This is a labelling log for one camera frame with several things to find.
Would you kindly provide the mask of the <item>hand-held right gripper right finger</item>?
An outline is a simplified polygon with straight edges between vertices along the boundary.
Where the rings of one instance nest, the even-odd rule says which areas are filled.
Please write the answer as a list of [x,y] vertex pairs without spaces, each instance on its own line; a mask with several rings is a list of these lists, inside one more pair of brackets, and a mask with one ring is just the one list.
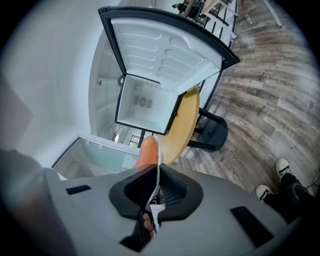
[[201,185],[187,175],[165,164],[160,165],[159,186],[165,209],[158,214],[159,222],[181,221],[201,204],[204,192]]

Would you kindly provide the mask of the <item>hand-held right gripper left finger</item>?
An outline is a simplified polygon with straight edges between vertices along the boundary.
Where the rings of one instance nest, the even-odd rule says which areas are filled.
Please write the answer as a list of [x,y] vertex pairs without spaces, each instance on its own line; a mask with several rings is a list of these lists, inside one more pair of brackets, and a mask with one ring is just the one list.
[[157,184],[157,165],[144,165],[137,172],[114,184],[109,200],[120,216],[136,220],[146,208]]

